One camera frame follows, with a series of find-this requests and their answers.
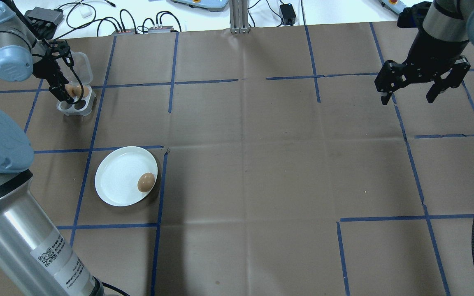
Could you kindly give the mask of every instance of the white plate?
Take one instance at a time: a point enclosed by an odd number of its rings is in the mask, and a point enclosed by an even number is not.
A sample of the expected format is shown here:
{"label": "white plate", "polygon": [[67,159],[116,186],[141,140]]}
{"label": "white plate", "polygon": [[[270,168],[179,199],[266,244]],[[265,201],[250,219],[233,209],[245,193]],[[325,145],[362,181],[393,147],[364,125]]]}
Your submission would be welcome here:
{"label": "white plate", "polygon": [[156,160],[147,150],[128,146],[113,151],[100,163],[94,184],[98,196],[111,206],[130,206],[141,201],[147,192],[138,190],[138,180],[145,173],[158,176]]}

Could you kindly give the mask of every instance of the brown egg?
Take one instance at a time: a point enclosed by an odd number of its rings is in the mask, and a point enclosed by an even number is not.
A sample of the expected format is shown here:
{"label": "brown egg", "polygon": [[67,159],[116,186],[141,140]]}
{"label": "brown egg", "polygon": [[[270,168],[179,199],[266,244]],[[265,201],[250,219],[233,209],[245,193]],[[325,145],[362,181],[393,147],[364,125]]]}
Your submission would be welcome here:
{"label": "brown egg", "polygon": [[140,192],[150,191],[153,185],[155,184],[155,176],[152,173],[143,174],[138,183],[138,188]]}
{"label": "brown egg", "polygon": [[[80,86],[72,86],[71,84],[66,84],[65,89],[71,97],[79,97],[79,95],[81,95]],[[87,97],[87,95],[89,95],[89,89],[86,86],[83,86],[83,97]]]}

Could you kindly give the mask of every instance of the black power adapter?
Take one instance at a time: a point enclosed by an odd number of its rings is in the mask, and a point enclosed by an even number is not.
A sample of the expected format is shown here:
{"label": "black power adapter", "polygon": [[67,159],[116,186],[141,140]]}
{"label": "black power adapter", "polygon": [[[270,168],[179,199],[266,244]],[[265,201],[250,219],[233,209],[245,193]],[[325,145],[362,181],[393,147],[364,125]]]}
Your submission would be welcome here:
{"label": "black power adapter", "polygon": [[295,24],[295,11],[292,4],[281,4],[279,5],[279,14],[282,16],[284,26],[292,26]]}

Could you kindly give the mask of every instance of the clear plastic lid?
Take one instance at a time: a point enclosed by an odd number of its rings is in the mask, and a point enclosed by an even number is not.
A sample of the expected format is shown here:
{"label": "clear plastic lid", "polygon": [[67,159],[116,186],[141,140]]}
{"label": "clear plastic lid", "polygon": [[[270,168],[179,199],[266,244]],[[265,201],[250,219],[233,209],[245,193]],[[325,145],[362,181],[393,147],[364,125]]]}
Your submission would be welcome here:
{"label": "clear plastic lid", "polygon": [[[91,70],[89,58],[87,58],[87,55],[84,53],[75,53],[73,51],[71,51],[71,53],[74,60],[74,72],[78,75],[82,84],[89,85],[93,81],[93,71]],[[61,58],[58,60],[58,65],[60,65],[63,75],[69,80],[70,84],[74,86],[79,84],[71,69],[65,65]]]}

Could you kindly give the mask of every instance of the qr code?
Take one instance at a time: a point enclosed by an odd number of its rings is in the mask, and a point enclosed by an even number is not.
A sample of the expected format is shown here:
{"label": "qr code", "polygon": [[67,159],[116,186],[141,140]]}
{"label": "qr code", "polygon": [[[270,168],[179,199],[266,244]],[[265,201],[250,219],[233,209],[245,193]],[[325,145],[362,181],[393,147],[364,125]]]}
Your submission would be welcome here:
{"label": "qr code", "polygon": [[49,247],[47,249],[47,251],[43,254],[41,254],[41,256],[38,257],[38,260],[45,265],[45,267],[49,266],[52,261],[54,261],[56,258],[58,257],[58,255],[56,255],[54,253],[54,251]]}

